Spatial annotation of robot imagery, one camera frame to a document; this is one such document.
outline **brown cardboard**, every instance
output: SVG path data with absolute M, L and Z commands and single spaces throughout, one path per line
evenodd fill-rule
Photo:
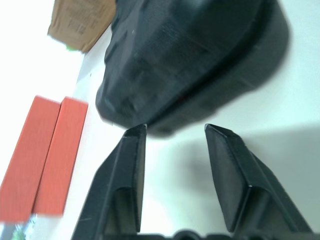
M 115 0 L 55 0 L 48 34 L 83 53 L 110 25 Z

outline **black plastic part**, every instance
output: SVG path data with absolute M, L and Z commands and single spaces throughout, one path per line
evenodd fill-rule
M 72 240 L 320 240 L 277 178 L 232 131 L 207 124 L 212 176 L 233 236 L 137 235 L 144 185 L 146 125 L 129 129 L 96 172 Z
M 147 125 L 127 130 L 97 170 L 73 240 L 101 240 L 106 234 L 140 231 Z
M 311 233 L 272 171 L 231 130 L 207 124 L 212 176 L 230 232 Z
M 98 112 L 173 132 L 263 84 L 288 39 L 276 0 L 117 0 Z

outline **white wall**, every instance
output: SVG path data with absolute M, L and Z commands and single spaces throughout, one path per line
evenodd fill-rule
M 0 1 L 0 182 L 35 95 L 71 96 L 80 52 L 47 36 L 54 0 Z

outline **white surface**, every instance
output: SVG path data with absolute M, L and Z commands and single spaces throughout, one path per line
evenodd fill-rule
M 233 130 L 278 177 L 314 231 L 320 232 L 320 2 L 282 0 L 291 28 L 286 59 L 257 91 L 166 139 L 147 138 L 142 233 L 226 233 L 215 192 L 205 123 Z M 85 58 L 74 96 L 89 102 L 64 216 L 42 219 L 33 239 L 70 239 L 93 176 L 124 129 L 102 122 L 96 92 L 104 75 L 108 29 Z

